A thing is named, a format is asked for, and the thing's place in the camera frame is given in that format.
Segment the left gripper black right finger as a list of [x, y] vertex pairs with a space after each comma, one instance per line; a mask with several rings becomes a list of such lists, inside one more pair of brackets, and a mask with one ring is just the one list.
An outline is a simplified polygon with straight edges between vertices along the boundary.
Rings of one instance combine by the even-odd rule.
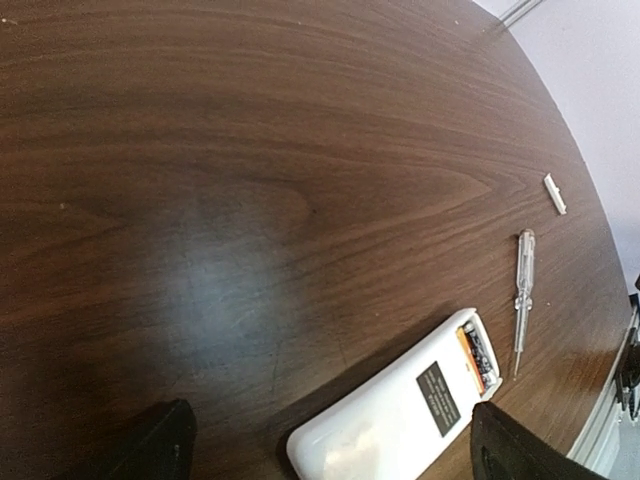
[[473, 409], [470, 452], [475, 480], [602, 477], [551, 448], [489, 401], [478, 403]]

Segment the clear handle screwdriver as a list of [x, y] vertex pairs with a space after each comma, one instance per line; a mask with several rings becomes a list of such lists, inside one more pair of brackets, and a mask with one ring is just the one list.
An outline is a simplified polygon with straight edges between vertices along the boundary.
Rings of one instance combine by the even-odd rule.
[[518, 376], [521, 356], [524, 351], [529, 312], [532, 309], [532, 289], [535, 270], [535, 234], [531, 229], [523, 230], [518, 239], [518, 259], [516, 268], [517, 295], [514, 301], [516, 327], [514, 340], [514, 377]]

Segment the white battery compartment cover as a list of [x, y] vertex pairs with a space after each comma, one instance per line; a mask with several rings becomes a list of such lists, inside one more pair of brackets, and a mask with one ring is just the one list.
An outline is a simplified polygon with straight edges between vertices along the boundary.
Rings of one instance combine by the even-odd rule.
[[561, 191], [559, 187], [556, 185], [552, 175], [550, 173], [546, 174], [543, 178], [543, 184], [549, 197], [554, 204], [559, 215], [567, 214], [567, 205], [564, 202]]

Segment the white remote control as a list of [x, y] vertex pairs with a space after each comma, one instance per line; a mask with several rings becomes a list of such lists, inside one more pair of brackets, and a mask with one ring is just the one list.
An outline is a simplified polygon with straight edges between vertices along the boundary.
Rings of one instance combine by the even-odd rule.
[[[480, 396], [456, 336], [474, 323], [498, 374]], [[433, 332], [289, 436], [288, 458], [301, 479], [416, 479], [470, 423], [503, 379], [474, 308]]]

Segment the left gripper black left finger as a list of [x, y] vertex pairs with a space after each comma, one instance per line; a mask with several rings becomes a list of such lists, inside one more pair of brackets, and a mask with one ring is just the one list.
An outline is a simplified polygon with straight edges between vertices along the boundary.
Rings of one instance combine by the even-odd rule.
[[185, 399], [157, 403], [134, 418], [131, 428], [104, 451], [57, 479], [188, 479], [197, 421]]

